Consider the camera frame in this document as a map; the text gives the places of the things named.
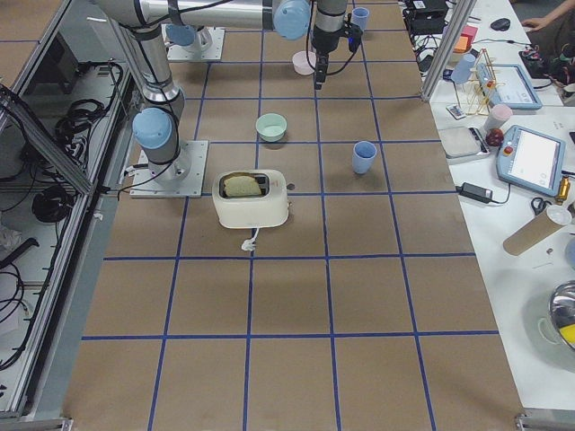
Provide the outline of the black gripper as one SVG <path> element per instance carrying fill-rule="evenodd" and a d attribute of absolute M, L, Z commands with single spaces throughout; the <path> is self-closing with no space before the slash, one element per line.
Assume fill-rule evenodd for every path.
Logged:
<path fill-rule="evenodd" d="M 362 30 L 350 21 L 346 0 L 318 0 L 315 4 L 312 34 L 316 53 L 314 88 L 321 90 L 327 78 L 329 55 L 338 47 L 340 39 L 346 39 L 349 51 L 355 53 L 361 44 Z"/>

